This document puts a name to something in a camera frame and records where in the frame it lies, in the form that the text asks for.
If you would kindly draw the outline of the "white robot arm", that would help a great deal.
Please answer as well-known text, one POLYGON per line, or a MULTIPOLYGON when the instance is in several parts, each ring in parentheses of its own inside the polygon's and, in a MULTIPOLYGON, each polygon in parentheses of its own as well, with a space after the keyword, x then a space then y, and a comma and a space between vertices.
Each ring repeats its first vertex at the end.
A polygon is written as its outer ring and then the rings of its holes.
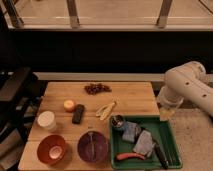
POLYGON ((213 117, 213 88, 205 83, 205 77, 205 67, 197 61, 169 69, 157 96, 160 120, 169 120, 185 99, 213 117))

